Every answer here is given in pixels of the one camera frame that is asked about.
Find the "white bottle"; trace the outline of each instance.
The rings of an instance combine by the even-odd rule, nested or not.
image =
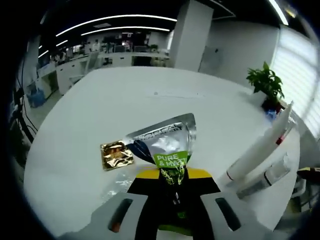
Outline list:
[[[274,183],[283,178],[292,168],[292,162],[287,154],[280,161],[272,164],[265,172],[258,175],[249,183],[241,186],[236,192],[239,198],[251,195],[272,186]]]
[[[220,181],[227,184],[228,182],[242,179],[276,149],[276,141],[286,131],[292,105],[293,102],[276,118],[272,127],[227,169]]]

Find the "blue bin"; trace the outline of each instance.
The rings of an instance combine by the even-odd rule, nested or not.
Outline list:
[[[27,95],[31,108],[42,106],[46,102],[44,91],[37,89],[33,94]]]

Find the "white pillar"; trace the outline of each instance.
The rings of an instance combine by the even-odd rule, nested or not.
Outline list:
[[[18,70],[18,79],[21,83],[23,74],[23,89],[26,92],[27,86],[35,81],[37,76],[37,64],[39,55],[40,36],[31,38],[28,42],[24,59],[22,59]]]
[[[196,0],[180,9],[170,49],[172,67],[198,72],[214,10]]]

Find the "potted plant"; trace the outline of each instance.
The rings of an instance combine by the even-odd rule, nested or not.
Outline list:
[[[158,49],[158,45],[157,44],[151,44],[150,45],[150,49],[151,49],[151,52],[155,52]]]
[[[251,69],[248,70],[248,76],[251,86],[254,86],[253,93],[263,92],[266,95],[261,107],[265,111],[276,111],[277,113],[281,109],[279,98],[284,98],[280,77],[272,71],[266,62],[263,63],[263,69]]]

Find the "window blinds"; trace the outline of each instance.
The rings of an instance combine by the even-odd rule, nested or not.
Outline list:
[[[284,101],[294,102],[293,110],[313,136],[320,137],[320,83],[318,49],[298,32],[282,27],[271,69],[282,79]]]

